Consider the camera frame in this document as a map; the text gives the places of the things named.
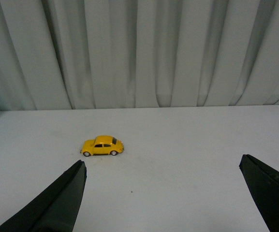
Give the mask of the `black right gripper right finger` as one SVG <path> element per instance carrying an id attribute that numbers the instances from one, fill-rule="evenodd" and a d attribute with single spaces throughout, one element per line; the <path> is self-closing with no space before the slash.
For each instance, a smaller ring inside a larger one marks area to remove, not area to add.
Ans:
<path id="1" fill-rule="evenodd" d="M 269 231 L 279 232 L 279 171 L 249 154 L 239 168 Z"/>

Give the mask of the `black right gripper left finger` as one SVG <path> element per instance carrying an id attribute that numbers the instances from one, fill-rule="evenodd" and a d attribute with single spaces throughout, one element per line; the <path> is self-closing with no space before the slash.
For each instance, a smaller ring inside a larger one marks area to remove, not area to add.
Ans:
<path id="1" fill-rule="evenodd" d="M 87 168 L 78 160 L 24 208 L 0 225 L 0 232 L 71 232 L 82 202 Z"/>

